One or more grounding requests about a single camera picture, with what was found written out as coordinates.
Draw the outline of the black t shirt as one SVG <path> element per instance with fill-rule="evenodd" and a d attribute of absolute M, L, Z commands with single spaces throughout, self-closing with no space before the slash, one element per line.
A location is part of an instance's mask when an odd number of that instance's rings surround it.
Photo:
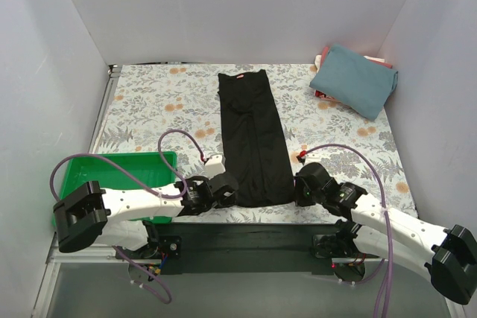
<path fill-rule="evenodd" d="M 218 95 L 225 168 L 238 181 L 236 205 L 291 203 L 294 175 L 266 71 L 219 74 Z"/>

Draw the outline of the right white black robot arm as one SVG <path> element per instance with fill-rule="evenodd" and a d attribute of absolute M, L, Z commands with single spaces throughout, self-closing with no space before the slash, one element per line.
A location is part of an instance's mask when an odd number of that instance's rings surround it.
<path fill-rule="evenodd" d="M 299 206 L 319 204 L 339 218 L 336 233 L 314 238 L 319 257 L 391 256 L 447 299 L 460 305 L 470 302 L 476 291 L 476 239 L 467 228 L 448 229 L 395 208 L 384 209 L 363 188 L 336 182 L 317 162 L 296 174 L 295 196 Z"/>

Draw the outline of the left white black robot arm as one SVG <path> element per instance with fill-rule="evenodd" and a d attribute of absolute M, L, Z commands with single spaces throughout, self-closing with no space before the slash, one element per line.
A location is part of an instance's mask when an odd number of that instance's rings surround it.
<path fill-rule="evenodd" d="M 157 194 L 86 182 L 54 205 L 59 251 L 73 253 L 105 244 L 151 258 L 159 241 L 143 219 L 195 216 L 216 206 L 228 207 L 234 204 L 238 189 L 237 180 L 227 172 L 211 179 L 198 176 L 168 184 L 157 188 Z"/>

